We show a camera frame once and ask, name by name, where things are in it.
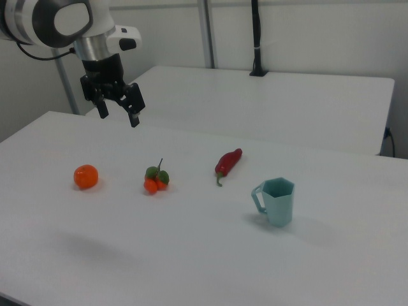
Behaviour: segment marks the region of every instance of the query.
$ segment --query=black cable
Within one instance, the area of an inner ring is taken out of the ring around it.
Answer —
[[[393,157],[395,157],[394,137],[393,137],[393,134],[391,133],[391,129],[389,127],[386,127],[385,131],[384,131],[384,138],[383,139],[387,139],[388,137],[391,137],[391,143],[393,145]]]
[[[390,135],[390,137],[391,137],[391,143],[393,144],[393,157],[395,157],[395,144],[394,144],[394,137],[393,137],[393,135],[392,135],[391,131],[388,131],[388,134],[389,134],[389,135]]]
[[[58,55],[58,56],[54,56],[54,57],[36,57],[36,56],[34,56],[34,55],[31,55],[31,54],[28,53],[27,51],[25,51],[19,42],[16,42],[16,44],[17,44],[17,46],[19,47],[19,49],[20,49],[21,51],[23,51],[23,53],[24,53],[25,55],[31,57],[32,59],[36,59],[36,60],[38,60],[38,61],[53,61],[54,59],[60,59],[60,58],[62,58],[62,57],[65,56],[65,55],[75,53],[75,49],[74,49],[74,48],[70,48],[68,52],[65,52],[65,53],[63,53],[63,54],[60,54],[60,55]]]

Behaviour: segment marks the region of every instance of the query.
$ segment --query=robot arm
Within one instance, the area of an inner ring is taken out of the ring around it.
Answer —
[[[86,100],[108,115],[105,99],[129,114],[135,127],[145,107],[137,84],[123,81],[120,53],[140,48],[134,27],[115,25],[109,0],[0,0],[0,38],[22,45],[63,48],[73,44],[85,68],[81,78]]]

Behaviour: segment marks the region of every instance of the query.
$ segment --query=white wall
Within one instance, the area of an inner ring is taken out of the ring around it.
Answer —
[[[408,158],[408,3],[381,0],[260,2],[264,68],[382,76],[396,81],[388,125],[396,141],[397,157]],[[216,67],[252,69],[249,4],[250,1],[212,0]],[[389,141],[384,148],[383,154],[389,156]]]
[[[197,1],[112,1],[111,11],[116,24],[137,27],[142,35],[141,50],[121,54],[124,81],[129,83],[156,65],[205,67],[203,38]],[[81,114],[92,109],[84,99],[80,77],[85,74],[78,59],[63,59],[71,88]]]
[[[40,47],[26,49],[52,56]],[[0,142],[49,110],[71,112],[55,63],[30,59],[6,40],[0,40],[0,93]]]

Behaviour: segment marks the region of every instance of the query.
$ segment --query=toy fruit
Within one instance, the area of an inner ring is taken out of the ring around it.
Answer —
[[[78,167],[74,172],[74,182],[81,188],[91,188],[98,183],[98,171],[90,164]]]

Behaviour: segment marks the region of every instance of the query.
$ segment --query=white table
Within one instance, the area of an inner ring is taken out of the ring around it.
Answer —
[[[380,153],[394,81],[357,76],[154,67],[135,80],[162,128],[360,154]],[[108,102],[106,119],[128,122]],[[88,114],[99,117],[96,109]]]
[[[169,190],[148,196],[161,157]],[[85,163],[100,181],[79,191]],[[280,176],[296,187],[277,229],[250,194]],[[32,306],[406,306],[407,182],[403,159],[50,112],[0,143],[0,292]]]

